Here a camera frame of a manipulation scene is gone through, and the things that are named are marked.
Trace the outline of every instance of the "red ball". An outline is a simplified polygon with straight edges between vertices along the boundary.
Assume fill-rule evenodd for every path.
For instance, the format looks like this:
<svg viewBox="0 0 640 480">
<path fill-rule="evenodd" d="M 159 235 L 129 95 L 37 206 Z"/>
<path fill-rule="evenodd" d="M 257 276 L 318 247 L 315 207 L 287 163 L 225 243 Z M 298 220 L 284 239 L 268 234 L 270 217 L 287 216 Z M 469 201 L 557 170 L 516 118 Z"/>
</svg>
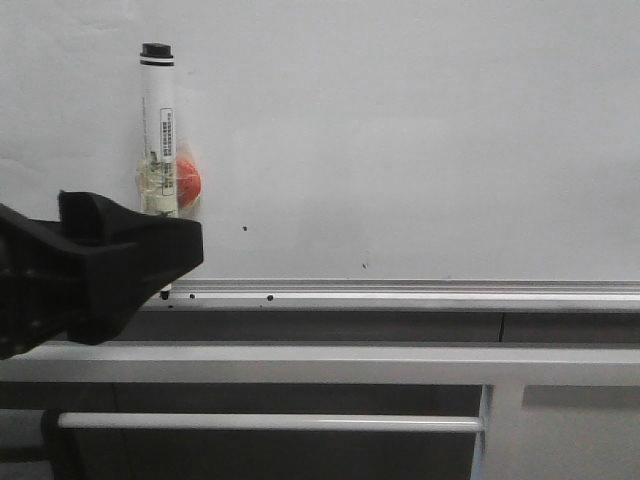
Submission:
<svg viewBox="0 0 640 480">
<path fill-rule="evenodd" d="M 202 181 L 196 166 L 184 156 L 176 159 L 178 170 L 178 206 L 188 208 L 198 199 L 202 190 Z"/>
</svg>

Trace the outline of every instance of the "white horizontal rod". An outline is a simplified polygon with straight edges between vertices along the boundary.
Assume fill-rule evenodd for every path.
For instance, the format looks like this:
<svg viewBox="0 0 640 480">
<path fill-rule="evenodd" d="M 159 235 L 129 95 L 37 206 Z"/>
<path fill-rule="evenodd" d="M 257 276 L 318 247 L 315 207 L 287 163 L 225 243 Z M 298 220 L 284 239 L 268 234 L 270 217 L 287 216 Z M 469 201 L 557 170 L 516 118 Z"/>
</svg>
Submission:
<svg viewBox="0 0 640 480">
<path fill-rule="evenodd" d="M 256 415 L 205 413 L 63 413 L 61 428 L 171 430 L 333 430 L 478 433 L 476 417 L 392 415 Z"/>
</svg>

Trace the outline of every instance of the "whiteboard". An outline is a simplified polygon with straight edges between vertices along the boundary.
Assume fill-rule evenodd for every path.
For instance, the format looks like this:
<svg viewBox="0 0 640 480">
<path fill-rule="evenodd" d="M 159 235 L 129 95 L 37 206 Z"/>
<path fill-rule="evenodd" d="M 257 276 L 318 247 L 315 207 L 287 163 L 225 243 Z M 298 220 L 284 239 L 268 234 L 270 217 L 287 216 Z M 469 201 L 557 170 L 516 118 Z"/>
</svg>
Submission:
<svg viewBox="0 0 640 480">
<path fill-rule="evenodd" d="M 0 201 L 138 205 L 137 55 L 176 55 L 191 279 L 636 280 L 633 1 L 0 2 Z"/>
</svg>

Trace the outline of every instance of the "marker barrel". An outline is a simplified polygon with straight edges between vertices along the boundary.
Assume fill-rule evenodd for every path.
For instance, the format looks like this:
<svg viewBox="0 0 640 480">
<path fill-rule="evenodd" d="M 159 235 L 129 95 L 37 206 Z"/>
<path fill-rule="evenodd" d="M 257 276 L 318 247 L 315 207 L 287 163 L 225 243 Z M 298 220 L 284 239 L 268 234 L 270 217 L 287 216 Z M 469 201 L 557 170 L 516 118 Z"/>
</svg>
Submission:
<svg viewBox="0 0 640 480">
<path fill-rule="evenodd" d="M 140 168 L 142 211 L 178 216 L 176 131 L 171 47 L 145 43 L 140 54 L 144 158 Z"/>
</svg>

